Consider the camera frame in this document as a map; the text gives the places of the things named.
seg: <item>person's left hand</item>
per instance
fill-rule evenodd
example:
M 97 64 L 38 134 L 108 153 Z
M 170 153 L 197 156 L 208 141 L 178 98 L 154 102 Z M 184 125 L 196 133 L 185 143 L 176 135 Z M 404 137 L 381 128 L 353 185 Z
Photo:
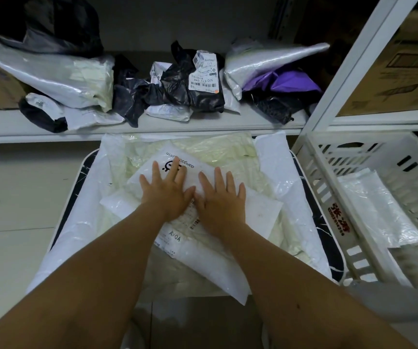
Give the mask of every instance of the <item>person's left hand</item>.
M 157 161 L 152 164 L 152 181 L 146 180 L 144 175 L 140 175 L 140 184 L 143 190 L 141 203 L 150 203 L 163 212 L 166 222 L 178 218 L 188 207 L 193 198 L 195 186 L 183 192 L 183 182 L 186 177 L 186 167 L 179 169 L 180 159 L 174 158 L 169 173 L 164 180 L 161 178 L 159 164 Z

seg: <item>hand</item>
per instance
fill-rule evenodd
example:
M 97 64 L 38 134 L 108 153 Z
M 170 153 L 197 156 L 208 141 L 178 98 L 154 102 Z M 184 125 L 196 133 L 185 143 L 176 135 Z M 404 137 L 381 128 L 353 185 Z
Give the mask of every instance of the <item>hand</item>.
M 174 158 L 169 173 L 164 180 L 161 178 L 159 164 L 152 164 L 152 181 L 140 175 L 140 185 L 143 190 L 141 203 L 149 203 L 163 213 L 164 222 L 171 222 L 178 218 L 188 207 L 193 198 L 195 186 L 183 192 L 183 182 L 186 177 L 186 167 L 178 168 L 180 159 Z
M 215 169 L 214 174 L 215 188 L 203 172 L 199 173 L 205 198 L 195 193 L 194 200 L 204 228 L 212 235 L 223 239 L 227 228 L 245 223 L 246 187 L 241 183 L 237 196 L 235 181 L 230 171 L 227 173 L 226 187 L 219 167 Z

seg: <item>smiley face logo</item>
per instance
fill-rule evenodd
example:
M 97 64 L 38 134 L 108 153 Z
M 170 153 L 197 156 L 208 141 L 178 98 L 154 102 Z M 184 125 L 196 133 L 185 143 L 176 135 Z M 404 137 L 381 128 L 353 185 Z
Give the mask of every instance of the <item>smiley face logo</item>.
M 165 170 L 165 172 L 169 171 L 170 168 L 172 167 L 172 160 L 169 160 L 167 163 L 165 163 L 164 167 L 162 168 L 162 170 Z

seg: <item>floor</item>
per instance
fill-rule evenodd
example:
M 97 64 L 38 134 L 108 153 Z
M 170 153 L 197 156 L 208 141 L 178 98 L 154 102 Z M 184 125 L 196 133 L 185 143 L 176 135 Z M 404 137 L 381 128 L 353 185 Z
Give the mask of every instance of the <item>floor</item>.
M 84 157 L 99 142 L 0 144 L 0 317 L 25 294 L 47 251 Z M 139 304 L 148 348 L 262 348 L 252 299 Z

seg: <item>white plastic basket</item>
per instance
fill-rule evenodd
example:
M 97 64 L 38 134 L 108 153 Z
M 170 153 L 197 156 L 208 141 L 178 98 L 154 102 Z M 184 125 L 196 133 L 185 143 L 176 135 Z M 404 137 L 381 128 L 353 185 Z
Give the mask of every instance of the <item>white plastic basket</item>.
M 352 278 L 418 288 L 418 245 L 389 250 L 368 235 L 337 176 L 376 170 L 418 228 L 418 138 L 408 132 L 313 132 L 297 155 L 343 250 Z

